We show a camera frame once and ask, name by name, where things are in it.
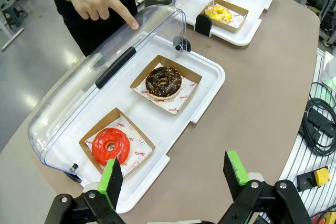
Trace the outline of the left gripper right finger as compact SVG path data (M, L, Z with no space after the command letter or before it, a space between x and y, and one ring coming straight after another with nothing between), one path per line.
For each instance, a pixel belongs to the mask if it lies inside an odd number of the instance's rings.
M270 223L312 223L292 181L250 179L236 151L225 152L223 173L233 203L219 223L248 223L254 213L266 214Z

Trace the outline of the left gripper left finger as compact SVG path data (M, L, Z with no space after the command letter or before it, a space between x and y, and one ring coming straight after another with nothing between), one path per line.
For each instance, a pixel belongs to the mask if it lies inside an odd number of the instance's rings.
M109 159L96 189L57 195L45 223L124 223L116 207L123 183L118 159Z

